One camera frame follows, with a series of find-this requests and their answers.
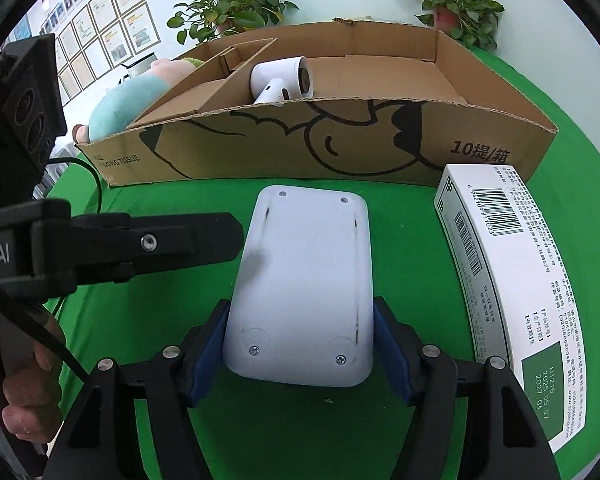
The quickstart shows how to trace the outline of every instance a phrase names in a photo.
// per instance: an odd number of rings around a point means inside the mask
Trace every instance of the silver screw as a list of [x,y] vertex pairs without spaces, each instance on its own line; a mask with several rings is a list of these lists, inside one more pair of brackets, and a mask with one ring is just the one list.
[[162,355],[167,359],[175,359],[180,355],[180,349],[177,346],[167,346],[167,348],[162,351]]
[[152,234],[147,234],[140,238],[140,246],[142,250],[152,253],[158,247],[158,240]]
[[424,355],[426,355],[427,357],[439,357],[440,355],[440,348],[438,348],[435,345],[425,345],[424,348],[422,349],[422,353]]
[[507,364],[502,357],[498,357],[494,355],[491,359],[489,359],[489,364],[496,368],[497,370],[502,370]]
[[111,370],[113,368],[113,361],[109,358],[103,359],[98,363],[98,370],[101,372],[106,372],[107,370]]

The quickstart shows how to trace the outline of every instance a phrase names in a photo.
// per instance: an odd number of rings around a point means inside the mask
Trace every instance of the potted plant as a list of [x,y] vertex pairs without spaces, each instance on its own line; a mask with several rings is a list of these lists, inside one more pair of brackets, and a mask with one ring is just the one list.
[[182,8],[167,21],[170,28],[180,28],[176,39],[185,44],[187,36],[199,43],[220,35],[238,34],[269,23],[281,23],[287,9],[297,9],[295,3],[283,0],[193,0],[173,8]]
[[496,0],[422,0],[422,10],[432,12],[416,16],[422,23],[467,47],[475,45],[492,52],[498,46],[494,36],[504,7]]

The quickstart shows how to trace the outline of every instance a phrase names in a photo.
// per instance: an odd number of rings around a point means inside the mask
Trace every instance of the barcode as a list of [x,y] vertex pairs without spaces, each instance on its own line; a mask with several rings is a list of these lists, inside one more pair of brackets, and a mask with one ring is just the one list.
[[474,189],[473,194],[493,236],[523,232],[520,220],[502,189]]
[[458,228],[458,234],[460,235],[460,239],[464,245],[464,252],[469,260],[471,272],[475,278],[478,272],[482,270],[482,262],[480,261],[480,256],[478,256],[478,251],[475,248],[474,241],[471,240],[471,232],[466,225],[462,211],[456,215],[456,227]]

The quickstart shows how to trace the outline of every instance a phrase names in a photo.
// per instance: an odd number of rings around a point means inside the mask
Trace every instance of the green rectangle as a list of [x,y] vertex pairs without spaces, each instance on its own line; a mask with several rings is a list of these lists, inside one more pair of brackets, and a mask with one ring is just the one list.
[[564,371],[560,342],[522,359],[525,393],[548,440],[564,425]]

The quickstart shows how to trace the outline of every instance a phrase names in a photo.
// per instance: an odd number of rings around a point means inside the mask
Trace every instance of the green tablecloth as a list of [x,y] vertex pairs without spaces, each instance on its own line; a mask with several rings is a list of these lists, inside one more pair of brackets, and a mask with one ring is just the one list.
[[[572,478],[600,452],[600,155],[545,94],[506,63],[476,52],[488,66],[536,102],[559,127],[529,182],[573,285],[587,357],[585,428],[556,458]],[[133,215],[230,211],[245,231],[260,190],[292,184],[349,191],[368,204],[374,293],[425,342],[472,359],[462,293],[430,187],[342,180],[207,180],[108,189],[104,211]],[[72,167],[53,191],[74,214],[94,210],[91,176]],[[87,370],[104,356],[125,364],[177,344],[202,324],[218,299],[230,298],[239,259],[227,264],[141,276],[123,285],[81,287],[59,317],[69,348]],[[80,389],[62,373],[66,412]],[[461,455],[465,401],[458,400],[445,478],[455,478]],[[146,405],[138,402],[145,467],[160,478]],[[392,395],[381,365],[360,386],[289,386],[238,377],[225,368],[191,418],[217,480],[385,480],[395,465],[411,410]]]

